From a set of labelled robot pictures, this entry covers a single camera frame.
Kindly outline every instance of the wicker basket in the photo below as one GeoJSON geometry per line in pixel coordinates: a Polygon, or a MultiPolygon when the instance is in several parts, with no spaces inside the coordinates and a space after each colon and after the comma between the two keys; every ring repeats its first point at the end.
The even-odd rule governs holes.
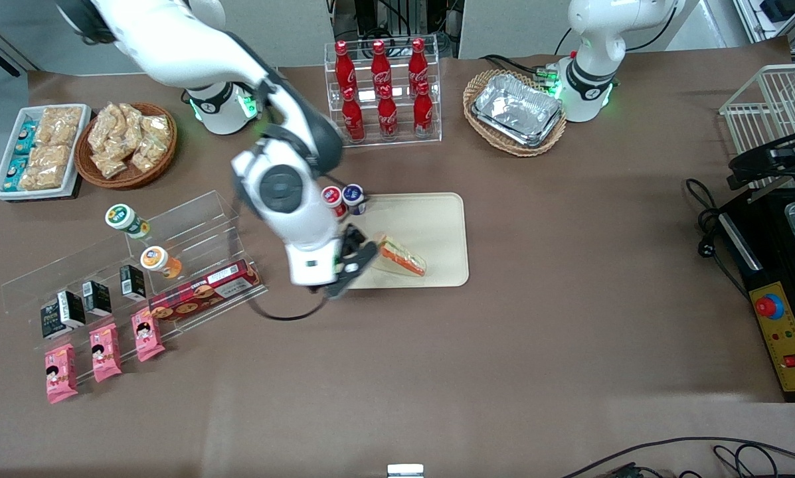
{"type": "Polygon", "coordinates": [[[97,169],[96,164],[90,159],[90,156],[93,155],[93,151],[90,148],[90,143],[87,142],[87,137],[88,134],[90,134],[90,130],[93,129],[93,125],[96,124],[96,118],[93,118],[90,123],[88,123],[87,127],[84,128],[84,131],[82,131],[81,136],[78,138],[78,144],[76,144],[76,169],[78,169],[79,175],[81,175],[85,181],[97,185],[97,187],[114,190],[136,189],[144,187],[155,179],[158,179],[164,170],[170,166],[173,155],[176,152],[176,139],[178,139],[176,121],[173,121],[173,117],[170,116],[170,113],[160,106],[151,105],[149,103],[133,103],[132,106],[145,116],[159,117],[164,115],[164,117],[167,118],[167,124],[170,126],[170,144],[167,146],[167,152],[164,153],[161,160],[158,161],[158,164],[155,164],[152,169],[145,173],[142,173],[137,167],[134,167],[131,163],[131,155],[129,155],[129,157],[126,157],[124,160],[129,169],[118,173],[118,175],[111,179],[105,179],[102,173],[99,172],[99,169],[97,169]]]}
{"type": "Polygon", "coordinates": [[[516,155],[517,157],[534,157],[535,155],[540,155],[543,152],[548,151],[548,149],[551,149],[551,146],[553,146],[557,140],[559,140],[559,137],[562,136],[563,131],[565,131],[565,113],[563,113],[562,118],[559,118],[559,121],[556,123],[554,129],[551,130],[551,132],[548,134],[548,137],[545,138],[538,148],[526,148],[525,146],[519,145],[514,139],[509,138],[509,136],[506,136],[488,124],[485,124],[485,122],[480,121],[477,119],[477,117],[474,117],[473,113],[471,113],[471,104],[477,99],[478,96],[480,96],[480,93],[482,93],[483,88],[486,87],[486,84],[488,84],[492,76],[501,75],[503,73],[510,73],[510,75],[513,75],[521,80],[523,84],[532,88],[539,88],[539,85],[536,82],[527,76],[522,75],[521,73],[508,72],[507,70],[488,70],[488,72],[482,72],[479,75],[474,76],[474,79],[468,82],[468,85],[465,87],[465,91],[462,94],[462,105],[465,118],[468,119],[468,122],[477,131],[477,133],[480,134],[480,136],[486,139],[490,145],[500,149],[501,151],[506,151],[507,153],[516,155]]]}

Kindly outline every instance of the red bottle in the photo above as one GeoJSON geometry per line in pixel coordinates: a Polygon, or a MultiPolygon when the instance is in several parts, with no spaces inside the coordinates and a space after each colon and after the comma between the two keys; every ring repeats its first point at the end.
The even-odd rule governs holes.
{"type": "Polygon", "coordinates": [[[415,99],[418,84],[427,81],[427,57],[424,56],[424,39],[412,40],[412,58],[409,60],[409,97],[415,99]]]}
{"type": "Polygon", "coordinates": [[[355,66],[353,61],[347,56],[347,42],[338,40],[335,42],[335,52],[337,60],[335,61],[335,77],[339,81],[339,88],[343,95],[344,91],[352,91],[353,94],[358,90],[355,83],[355,66]]]}
{"type": "Polygon", "coordinates": [[[349,136],[349,142],[360,143],[365,140],[365,124],[361,121],[361,108],[355,102],[355,93],[352,90],[343,91],[345,103],[341,107],[341,112],[345,116],[345,127],[349,136]]]}
{"type": "Polygon", "coordinates": [[[397,138],[397,105],[391,99],[391,85],[379,88],[379,133],[386,141],[394,141],[397,138]]]}
{"type": "Polygon", "coordinates": [[[430,99],[430,84],[419,82],[418,97],[415,98],[415,136],[430,138],[433,133],[433,100],[430,99]]]}
{"type": "Polygon", "coordinates": [[[373,41],[373,61],[371,62],[371,76],[373,77],[373,91],[377,98],[388,86],[389,98],[391,97],[391,64],[385,58],[385,43],[382,40],[373,41]]]}

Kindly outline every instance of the pink snack package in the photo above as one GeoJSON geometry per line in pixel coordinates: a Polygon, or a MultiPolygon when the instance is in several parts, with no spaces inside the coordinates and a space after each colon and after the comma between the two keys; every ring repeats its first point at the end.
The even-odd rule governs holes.
{"type": "Polygon", "coordinates": [[[75,359],[76,353],[69,344],[46,354],[46,398],[49,403],[54,404],[78,394],[75,359]]]}
{"type": "Polygon", "coordinates": [[[134,347],[137,348],[137,358],[146,361],[164,351],[161,345],[161,333],[158,332],[158,322],[152,317],[149,307],[132,315],[132,330],[134,330],[134,347]]]}
{"type": "Polygon", "coordinates": [[[97,382],[123,373],[120,369],[117,324],[108,324],[90,333],[90,354],[93,356],[93,376],[97,382]]]}

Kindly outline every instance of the brown table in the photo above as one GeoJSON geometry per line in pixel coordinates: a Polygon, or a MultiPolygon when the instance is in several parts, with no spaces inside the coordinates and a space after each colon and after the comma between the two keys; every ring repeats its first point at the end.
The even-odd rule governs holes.
{"type": "MultiPolygon", "coordinates": [[[[795,450],[795,405],[780,402],[743,297],[695,253],[698,208],[682,193],[695,176],[729,197],[716,109],[759,67],[788,61],[780,40],[631,54],[600,117],[516,159],[463,118],[462,88],[488,64],[445,60],[442,144],[349,149],[334,173],[377,193],[461,194],[467,284],[352,291],[301,323],[239,306],[56,406],[27,325],[0,296],[0,476],[382,476],[419,462],[430,477],[554,477],[672,436],[795,450]]],[[[320,68],[285,73],[325,107],[320,68]]],[[[251,133],[209,134],[178,90],[145,76],[38,73],[30,85],[35,105],[169,108],[179,154],[138,191],[0,202],[0,285],[111,236],[100,218],[113,202],[152,216],[214,189],[232,199],[229,160],[251,133]]],[[[289,285],[279,239],[250,212],[240,227],[270,287],[261,305],[314,305],[289,285]]],[[[631,460],[717,468],[704,444],[631,460]]]]}

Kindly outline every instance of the red emergency stop button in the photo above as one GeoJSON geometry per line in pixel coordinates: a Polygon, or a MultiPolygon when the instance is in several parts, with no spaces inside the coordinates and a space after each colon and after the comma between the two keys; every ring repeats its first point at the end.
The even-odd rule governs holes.
{"type": "Polygon", "coordinates": [[[767,293],[765,296],[757,299],[754,302],[754,309],[758,314],[761,314],[763,317],[771,318],[772,320],[777,320],[784,316],[784,303],[773,293],[767,293]]]}
{"type": "Polygon", "coordinates": [[[784,356],[784,366],[788,368],[794,368],[795,356],[784,356]]]}

